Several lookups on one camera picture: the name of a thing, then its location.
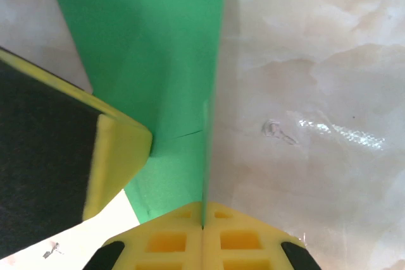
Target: marble surface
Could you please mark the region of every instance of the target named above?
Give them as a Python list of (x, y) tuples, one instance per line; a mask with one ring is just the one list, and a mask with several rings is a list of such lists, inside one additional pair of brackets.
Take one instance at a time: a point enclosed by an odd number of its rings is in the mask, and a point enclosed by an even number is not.
[(56, 0), (0, 0), (0, 46), (92, 92)]
[[(56, 0), (0, 8), (2, 46), (91, 90)], [(405, 269), (404, 12), (225, 3), (211, 200), (300, 237), (323, 269)]]

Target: black rubber piece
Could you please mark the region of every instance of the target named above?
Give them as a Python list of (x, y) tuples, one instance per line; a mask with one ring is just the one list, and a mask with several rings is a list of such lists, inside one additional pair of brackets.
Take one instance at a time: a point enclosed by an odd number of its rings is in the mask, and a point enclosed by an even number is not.
[(112, 270), (124, 248), (125, 244), (123, 242), (113, 242), (101, 247), (83, 270)]
[(281, 247), (294, 270), (321, 270), (320, 266), (318, 266), (305, 248), (290, 242), (283, 242)]
[(0, 258), (82, 222), (99, 114), (0, 60)]

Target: green panel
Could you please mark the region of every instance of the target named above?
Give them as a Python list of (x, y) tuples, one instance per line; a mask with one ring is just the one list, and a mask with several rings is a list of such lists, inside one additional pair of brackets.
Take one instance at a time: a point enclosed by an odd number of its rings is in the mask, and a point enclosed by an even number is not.
[(94, 95), (154, 134), (125, 188), (141, 222), (201, 200), (222, 0), (58, 0)]

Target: yellow plastic part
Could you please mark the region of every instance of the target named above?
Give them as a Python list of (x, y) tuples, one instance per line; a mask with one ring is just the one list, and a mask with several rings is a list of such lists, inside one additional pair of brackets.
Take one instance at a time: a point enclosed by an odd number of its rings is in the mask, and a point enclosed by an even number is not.
[(106, 242), (125, 248), (113, 270), (294, 270), (281, 243), (305, 247), (296, 237), (257, 219), (208, 203), (183, 206)]
[(152, 144), (151, 132), (93, 95), (14, 54), (0, 49), (0, 60), (104, 113), (97, 121), (83, 220), (95, 216), (145, 165)]
[(201, 203), (195, 202), (117, 235), (125, 248), (113, 270), (201, 269)]
[(203, 270), (294, 270), (281, 243), (305, 248), (298, 238), (214, 202), (202, 240)]

